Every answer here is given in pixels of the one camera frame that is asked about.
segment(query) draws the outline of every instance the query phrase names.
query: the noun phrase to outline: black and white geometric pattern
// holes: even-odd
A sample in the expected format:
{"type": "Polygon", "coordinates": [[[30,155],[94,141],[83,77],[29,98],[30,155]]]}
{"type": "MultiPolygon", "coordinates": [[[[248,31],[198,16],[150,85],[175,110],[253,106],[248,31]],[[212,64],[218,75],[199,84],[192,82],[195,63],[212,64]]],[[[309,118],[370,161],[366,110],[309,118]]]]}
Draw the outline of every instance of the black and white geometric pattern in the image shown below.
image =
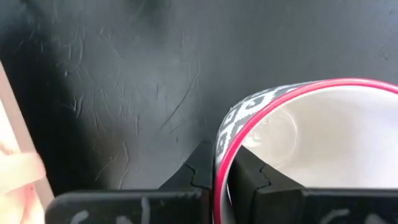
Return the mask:
{"type": "Polygon", "coordinates": [[[218,130],[216,166],[219,167],[219,164],[224,157],[232,139],[255,113],[257,113],[260,109],[265,107],[278,96],[283,95],[288,91],[292,91],[304,84],[306,83],[284,85],[277,88],[263,90],[246,97],[233,106],[225,116],[220,129],[218,130]]]}

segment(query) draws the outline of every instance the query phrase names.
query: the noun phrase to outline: black clamp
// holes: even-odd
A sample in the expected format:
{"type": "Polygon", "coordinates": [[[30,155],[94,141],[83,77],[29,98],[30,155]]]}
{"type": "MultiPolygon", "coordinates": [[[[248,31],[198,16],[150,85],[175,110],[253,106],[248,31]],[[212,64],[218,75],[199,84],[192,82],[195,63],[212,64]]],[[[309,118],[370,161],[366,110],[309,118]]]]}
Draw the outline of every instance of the black clamp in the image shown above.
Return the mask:
{"type": "Polygon", "coordinates": [[[157,190],[102,190],[60,195],[47,207],[46,224],[212,222],[214,150],[203,141],[157,190]]]}
{"type": "Polygon", "coordinates": [[[243,146],[228,187],[237,224],[398,222],[398,190],[308,189],[243,146]]]}

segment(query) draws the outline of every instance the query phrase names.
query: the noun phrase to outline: ceramic mug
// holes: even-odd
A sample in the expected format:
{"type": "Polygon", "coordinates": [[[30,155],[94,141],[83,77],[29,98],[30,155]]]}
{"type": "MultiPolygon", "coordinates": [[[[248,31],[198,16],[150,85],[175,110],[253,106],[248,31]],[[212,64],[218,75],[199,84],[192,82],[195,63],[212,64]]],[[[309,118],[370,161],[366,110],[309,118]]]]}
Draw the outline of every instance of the ceramic mug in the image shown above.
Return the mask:
{"type": "Polygon", "coordinates": [[[397,114],[398,86],[376,80],[323,80],[246,97],[217,135],[215,223],[234,223],[227,178],[242,144],[305,187],[398,188],[397,114]]]}

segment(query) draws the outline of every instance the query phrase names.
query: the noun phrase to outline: pink object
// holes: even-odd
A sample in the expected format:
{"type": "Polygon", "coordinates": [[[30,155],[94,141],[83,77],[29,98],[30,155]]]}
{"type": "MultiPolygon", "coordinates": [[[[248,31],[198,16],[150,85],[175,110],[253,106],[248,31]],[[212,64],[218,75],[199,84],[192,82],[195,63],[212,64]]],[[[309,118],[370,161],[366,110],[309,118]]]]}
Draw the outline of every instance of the pink object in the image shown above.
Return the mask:
{"type": "Polygon", "coordinates": [[[44,223],[54,198],[0,64],[0,223],[44,223]]]}

